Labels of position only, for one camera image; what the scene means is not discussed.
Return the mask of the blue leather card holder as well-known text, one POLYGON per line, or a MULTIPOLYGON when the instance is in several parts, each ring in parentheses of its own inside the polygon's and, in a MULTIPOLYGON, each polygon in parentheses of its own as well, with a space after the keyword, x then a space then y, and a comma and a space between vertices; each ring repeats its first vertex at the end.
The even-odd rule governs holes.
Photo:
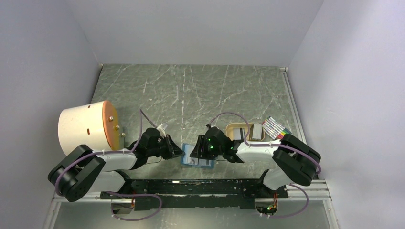
POLYGON ((182 150, 184 154, 181 156, 180 163, 185 166, 197 167, 197 168, 214 168, 214 160, 200 159, 191 157, 191 152, 194 149, 194 145, 182 144, 182 150))

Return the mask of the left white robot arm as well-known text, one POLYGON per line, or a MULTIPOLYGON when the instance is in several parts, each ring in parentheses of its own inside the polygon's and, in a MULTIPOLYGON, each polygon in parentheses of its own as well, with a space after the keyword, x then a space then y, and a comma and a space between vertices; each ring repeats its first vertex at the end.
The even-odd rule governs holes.
POLYGON ((170 135, 161 136, 156 128, 148 128, 128 148, 93 150, 77 146, 48 174, 57 195, 75 202, 87 193, 105 192, 127 198, 135 192, 132 180, 124 173, 147 164, 150 157, 169 160, 184 155, 170 135))

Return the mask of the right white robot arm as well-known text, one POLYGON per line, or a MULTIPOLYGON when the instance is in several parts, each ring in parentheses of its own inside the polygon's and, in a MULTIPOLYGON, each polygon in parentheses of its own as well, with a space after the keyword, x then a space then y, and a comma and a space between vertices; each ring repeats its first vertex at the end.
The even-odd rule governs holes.
POLYGON ((277 167, 264 172, 258 184, 258 192, 268 198, 275 191, 289 184, 309 186, 321 172, 321 156, 318 152, 291 134, 269 142, 232 140, 222 130, 211 127, 199 135, 191 158, 214 160, 221 156, 230 163, 274 162, 277 167))

